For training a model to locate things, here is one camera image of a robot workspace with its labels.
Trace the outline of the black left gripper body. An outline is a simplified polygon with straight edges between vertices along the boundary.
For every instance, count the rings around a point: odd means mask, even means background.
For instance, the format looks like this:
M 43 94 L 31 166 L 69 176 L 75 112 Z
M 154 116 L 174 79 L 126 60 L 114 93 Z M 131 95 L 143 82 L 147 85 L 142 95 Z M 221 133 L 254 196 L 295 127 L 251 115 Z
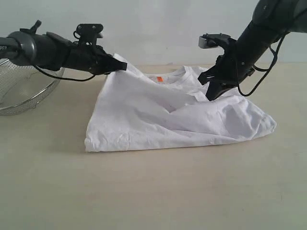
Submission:
M 64 67 L 91 74 L 109 74 L 115 71 L 113 57 L 101 46 L 73 46 L 64 60 Z

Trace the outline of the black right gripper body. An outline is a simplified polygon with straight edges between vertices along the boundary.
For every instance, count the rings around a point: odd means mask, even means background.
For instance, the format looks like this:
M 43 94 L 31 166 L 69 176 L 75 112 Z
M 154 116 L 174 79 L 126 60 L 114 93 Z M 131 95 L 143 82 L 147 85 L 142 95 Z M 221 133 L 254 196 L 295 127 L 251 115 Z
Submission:
M 214 76 L 211 78 L 211 82 L 235 88 L 253 73 L 253 67 L 246 68 L 245 65 L 235 61 L 232 57 L 228 61 L 224 61 L 224 56 L 219 55 L 215 62 Z

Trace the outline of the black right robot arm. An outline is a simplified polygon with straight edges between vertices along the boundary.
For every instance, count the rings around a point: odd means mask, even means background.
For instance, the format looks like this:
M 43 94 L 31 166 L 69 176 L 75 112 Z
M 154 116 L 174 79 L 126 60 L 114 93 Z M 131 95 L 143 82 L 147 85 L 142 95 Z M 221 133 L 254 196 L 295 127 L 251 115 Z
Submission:
M 215 65 L 202 72 L 198 80 L 208 84 L 206 97 L 213 101 L 240 83 L 255 71 L 271 71 L 277 62 L 280 47 L 271 50 L 273 60 L 269 68 L 261 69 L 255 63 L 273 43 L 282 44 L 289 33 L 306 33 L 307 2 L 305 0 L 260 0 L 252 20 L 238 39 L 227 34 L 203 34 L 199 37 L 202 49 L 221 47 Z

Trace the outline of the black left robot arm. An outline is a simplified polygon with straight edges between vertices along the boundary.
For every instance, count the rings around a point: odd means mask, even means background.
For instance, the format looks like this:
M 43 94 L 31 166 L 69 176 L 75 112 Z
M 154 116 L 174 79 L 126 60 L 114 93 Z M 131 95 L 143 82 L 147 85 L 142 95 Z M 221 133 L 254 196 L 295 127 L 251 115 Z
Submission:
M 95 76 L 127 69 L 127 63 L 117 60 L 97 45 L 97 39 L 102 38 L 102 24 L 79 24 L 73 32 L 75 42 L 52 32 L 37 34 L 40 25 L 38 20 L 29 29 L 21 28 L 1 37 L 0 57 L 17 66 L 51 71 L 68 68 Z

